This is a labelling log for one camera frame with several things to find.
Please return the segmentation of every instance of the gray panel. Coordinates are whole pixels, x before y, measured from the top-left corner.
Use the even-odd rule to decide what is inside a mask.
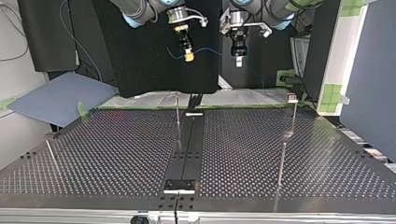
[[[38,150],[4,170],[0,204],[157,208],[176,145],[175,111],[98,111],[52,142],[56,161]]]
[[[396,161],[394,102],[396,1],[370,4],[361,32],[342,123]]]
[[[91,110],[117,92],[115,87],[68,72],[23,95],[9,108],[28,117],[65,127],[81,116],[79,102],[86,110]]]

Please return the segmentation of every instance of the metal rod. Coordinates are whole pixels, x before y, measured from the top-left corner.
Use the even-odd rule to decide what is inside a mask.
[[[277,184],[279,186],[282,186],[282,175],[283,175],[283,166],[285,164],[286,146],[287,143],[282,144],[282,152],[280,155],[280,165],[279,165],[279,177],[277,179]]]
[[[177,126],[180,126],[180,114],[178,113],[178,95],[175,95],[175,105],[176,105],[176,113],[177,113]]]
[[[53,160],[55,160],[55,155],[53,154],[52,147],[50,146],[50,140],[46,139],[46,144],[49,149],[50,156],[52,157]]]
[[[293,123],[294,123],[294,121],[296,120],[297,104],[298,104],[298,103],[295,103],[295,104],[294,104]]]

